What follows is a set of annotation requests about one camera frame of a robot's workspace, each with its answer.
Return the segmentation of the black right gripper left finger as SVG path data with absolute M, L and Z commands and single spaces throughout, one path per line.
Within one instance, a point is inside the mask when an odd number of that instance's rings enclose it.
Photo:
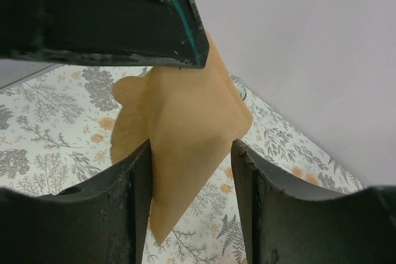
M 57 195 L 3 188 L 1 262 L 140 263 L 151 199 L 149 142 Z

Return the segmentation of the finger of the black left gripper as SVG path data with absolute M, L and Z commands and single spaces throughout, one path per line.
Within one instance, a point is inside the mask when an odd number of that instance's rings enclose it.
M 204 68 L 195 0 L 1 0 L 1 57 L 79 66 Z

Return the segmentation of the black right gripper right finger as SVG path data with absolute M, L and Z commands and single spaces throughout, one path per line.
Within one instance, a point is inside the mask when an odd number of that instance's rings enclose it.
M 248 263 L 394 263 L 395 187 L 342 194 L 231 147 Z

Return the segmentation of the brown paper coffee filter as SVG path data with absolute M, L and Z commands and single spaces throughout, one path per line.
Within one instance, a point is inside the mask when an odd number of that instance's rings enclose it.
M 155 66 L 143 77 L 123 77 L 113 85 L 121 112 L 111 136 L 111 161 L 150 142 L 150 227 L 158 243 L 252 125 L 215 43 L 209 45 L 203 69 Z

